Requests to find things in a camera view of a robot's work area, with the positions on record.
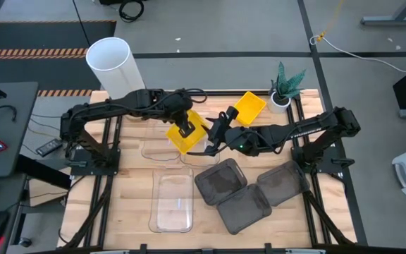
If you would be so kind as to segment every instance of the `yellow tray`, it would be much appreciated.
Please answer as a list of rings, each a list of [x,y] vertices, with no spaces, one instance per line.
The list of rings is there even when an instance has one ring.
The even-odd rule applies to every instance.
[[[195,111],[187,111],[187,119],[193,123],[195,130],[186,138],[183,138],[179,132],[179,127],[173,124],[166,133],[168,139],[178,148],[178,150],[185,155],[186,152],[192,149],[205,135],[206,131],[202,126],[208,127],[203,118]]]
[[[261,113],[261,110],[266,106],[266,102],[248,91],[240,98],[234,107],[239,111],[238,120],[241,124],[248,126]]]

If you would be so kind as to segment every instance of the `potted plant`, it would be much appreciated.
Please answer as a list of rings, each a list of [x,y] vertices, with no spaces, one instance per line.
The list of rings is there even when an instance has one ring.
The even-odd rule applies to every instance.
[[[280,62],[278,66],[278,77],[276,82],[271,80],[272,88],[269,91],[271,99],[269,100],[267,107],[271,112],[283,113],[290,105],[291,99],[300,94],[301,89],[297,87],[305,77],[306,71],[307,70],[305,69],[291,79],[286,80],[285,66]]]

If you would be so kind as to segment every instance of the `white pot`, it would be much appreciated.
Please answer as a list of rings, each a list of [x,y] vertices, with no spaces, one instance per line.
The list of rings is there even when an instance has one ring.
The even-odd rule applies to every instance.
[[[276,103],[274,102],[274,100],[272,99],[273,96],[275,95],[275,93],[276,93],[276,92],[273,92],[273,94],[271,95],[271,98],[269,99],[269,102],[267,103],[267,107],[269,108],[269,110],[270,110],[272,113],[275,113],[275,114],[283,113],[283,112],[285,112],[286,109],[289,107],[289,105],[290,105],[290,99],[288,98],[288,103],[286,103],[286,105],[279,105],[279,104],[276,104]]]
[[[85,59],[112,99],[145,88],[130,46],[120,38],[109,37],[95,42]]]

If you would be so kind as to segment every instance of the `gray floor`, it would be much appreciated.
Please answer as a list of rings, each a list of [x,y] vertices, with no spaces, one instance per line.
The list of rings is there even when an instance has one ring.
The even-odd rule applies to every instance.
[[[345,1],[339,19],[327,34],[341,49],[352,52],[406,52],[406,27],[365,28],[362,16],[390,15],[404,0]],[[92,0],[76,0],[82,19],[117,19],[116,10]],[[304,1],[313,32],[321,32],[338,0]],[[6,0],[0,20],[77,20],[71,0]],[[127,40],[135,53],[164,52],[308,52],[305,31],[294,0],[149,0],[135,23],[118,22],[116,36]],[[333,52],[321,43],[320,52]],[[406,58],[385,59],[406,68]],[[302,87],[319,88],[311,58],[140,59],[148,87],[268,88],[278,62],[292,75],[307,69]],[[322,59],[333,105],[352,109],[362,130],[345,139],[359,210],[371,246],[406,248],[406,196],[400,191],[392,158],[406,151],[406,120],[398,118],[393,84],[404,76],[393,69],[357,59]],[[88,98],[40,98],[35,112],[60,115]],[[58,126],[57,119],[38,119]],[[35,131],[57,131],[31,123]],[[28,133],[25,144],[36,148],[46,141]],[[23,148],[23,154],[33,156]],[[60,212],[27,220],[23,236],[40,239],[29,249],[51,249],[56,244]],[[37,226],[40,217],[44,227]]]

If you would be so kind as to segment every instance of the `wooden table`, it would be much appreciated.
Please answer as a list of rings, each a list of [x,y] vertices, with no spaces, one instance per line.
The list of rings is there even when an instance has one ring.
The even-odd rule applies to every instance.
[[[100,102],[107,97],[105,91],[93,92],[90,101]],[[194,104],[193,109],[202,116],[216,117],[220,111],[234,105],[239,98],[239,96],[209,97],[204,104]],[[323,109],[318,91],[303,90],[302,106],[306,118],[320,114]],[[294,119],[297,121],[297,110],[295,105],[293,107]],[[288,118],[286,114],[272,114],[265,107],[253,125],[269,124],[286,125]],[[232,126],[239,126],[239,123],[233,122]],[[97,140],[101,140],[103,127],[104,121],[94,121],[88,123],[85,128]],[[216,208],[206,205],[194,187],[193,228],[188,233],[151,232],[149,218],[152,206],[152,172],[155,169],[181,168],[184,165],[179,158],[167,162],[146,159],[142,156],[142,148],[144,156],[149,154],[156,156],[155,159],[173,158],[175,150],[168,144],[164,135],[168,127],[169,125],[163,125],[160,121],[153,123],[123,119],[120,170],[113,180],[104,249],[137,250],[141,243],[146,243],[148,249],[263,248],[265,243],[271,243],[273,248],[311,246],[301,195],[273,207],[269,217],[233,236],[227,232]],[[310,140],[317,136],[318,133],[311,135]],[[248,183],[255,183],[258,175],[291,159],[291,146],[292,143],[287,142],[281,154],[266,153],[258,157],[246,157],[239,152],[226,149],[220,154],[220,162],[233,158],[240,165]],[[194,176],[208,168],[190,167],[194,171]],[[94,177],[88,176],[70,192],[61,230],[62,236],[67,240],[79,229],[89,212],[93,183]],[[325,174],[319,175],[319,183],[328,215],[346,237],[356,241],[342,183]],[[319,219],[316,212],[313,214],[318,239],[321,242]],[[92,244],[97,242],[99,218],[95,220],[95,225]]]

